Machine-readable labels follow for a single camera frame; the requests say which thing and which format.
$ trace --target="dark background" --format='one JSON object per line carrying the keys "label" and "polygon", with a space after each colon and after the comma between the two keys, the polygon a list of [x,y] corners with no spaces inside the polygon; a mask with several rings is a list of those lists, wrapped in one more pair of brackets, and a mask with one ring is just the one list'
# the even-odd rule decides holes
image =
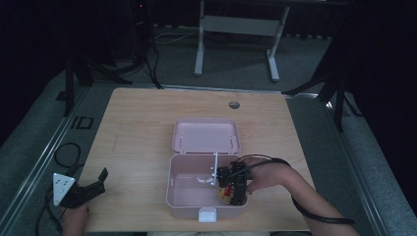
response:
{"label": "dark background", "polygon": [[[0,144],[19,125],[46,84],[64,69],[65,55],[81,52],[98,63],[112,64],[118,42],[123,41],[115,36],[120,32],[112,32],[115,27],[109,22],[115,22],[107,21],[105,7],[116,11],[114,2],[0,0]],[[367,8],[293,7],[284,34],[333,38],[316,77],[338,70],[349,56],[347,88],[416,211],[417,4],[411,0],[355,3]],[[199,1],[155,0],[150,6],[153,22],[159,27],[198,25]],[[222,14],[221,7],[221,2],[209,3],[207,11]],[[282,11],[271,5],[248,8],[236,4],[232,9],[229,15],[268,19],[279,19]],[[126,40],[132,40],[131,36],[126,34]]]}

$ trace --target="white triangular marker board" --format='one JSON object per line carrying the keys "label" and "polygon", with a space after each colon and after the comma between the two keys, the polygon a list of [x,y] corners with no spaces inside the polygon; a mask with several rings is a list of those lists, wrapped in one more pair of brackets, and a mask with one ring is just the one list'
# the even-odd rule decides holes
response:
{"label": "white triangular marker board", "polygon": [[58,206],[76,182],[76,179],[65,175],[53,174],[53,204]]}

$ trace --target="pink box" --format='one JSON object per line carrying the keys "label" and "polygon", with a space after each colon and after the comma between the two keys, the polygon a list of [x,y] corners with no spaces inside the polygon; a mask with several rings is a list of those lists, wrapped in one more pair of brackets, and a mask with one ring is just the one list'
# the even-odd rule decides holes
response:
{"label": "pink box", "polygon": [[175,124],[166,201],[177,218],[196,218],[216,222],[218,218],[238,216],[247,204],[232,206],[217,196],[211,184],[217,166],[230,166],[239,158],[236,123],[227,119],[183,118]]}

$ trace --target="box lid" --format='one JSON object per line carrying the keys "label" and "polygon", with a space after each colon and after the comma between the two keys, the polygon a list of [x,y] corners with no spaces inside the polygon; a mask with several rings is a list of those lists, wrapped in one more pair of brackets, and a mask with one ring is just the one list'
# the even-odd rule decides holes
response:
{"label": "box lid", "polygon": [[236,153],[240,149],[236,122],[217,118],[181,118],[172,147],[180,153]]}

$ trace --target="wooden table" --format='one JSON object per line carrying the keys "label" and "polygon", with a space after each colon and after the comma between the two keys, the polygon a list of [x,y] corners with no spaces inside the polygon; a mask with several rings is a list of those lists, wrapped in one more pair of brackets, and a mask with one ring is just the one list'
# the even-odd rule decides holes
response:
{"label": "wooden table", "polygon": [[[230,101],[240,104],[229,107]],[[217,223],[172,217],[166,202],[172,139],[178,118],[210,117],[237,123],[239,155],[286,159],[313,185],[285,98],[278,93],[118,88],[109,101],[80,183],[103,167],[106,193],[89,203],[87,231],[308,230],[282,187],[260,190],[237,218]]]}

